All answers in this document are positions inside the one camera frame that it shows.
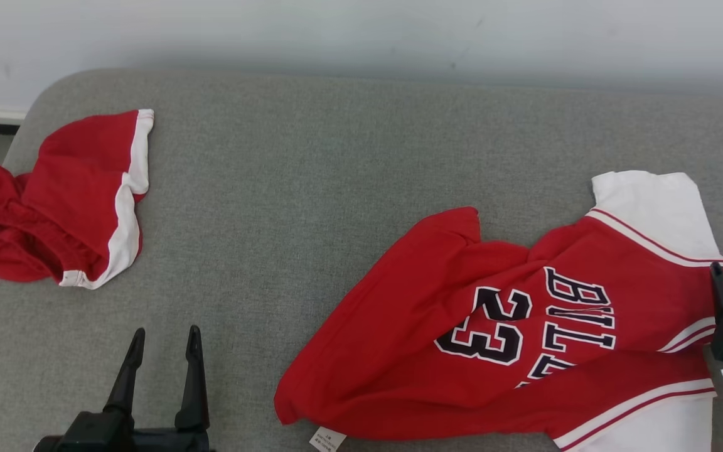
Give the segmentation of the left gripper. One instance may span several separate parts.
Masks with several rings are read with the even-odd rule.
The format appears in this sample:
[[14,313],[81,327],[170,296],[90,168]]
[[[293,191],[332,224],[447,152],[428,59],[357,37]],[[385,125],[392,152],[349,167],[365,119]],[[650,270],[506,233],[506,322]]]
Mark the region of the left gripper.
[[54,437],[55,451],[210,451],[206,430],[210,410],[206,388],[203,339],[192,325],[186,344],[185,387],[175,428],[135,429],[132,418],[137,371],[144,356],[146,330],[137,329],[117,374],[104,412],[80,412],[62,435]]

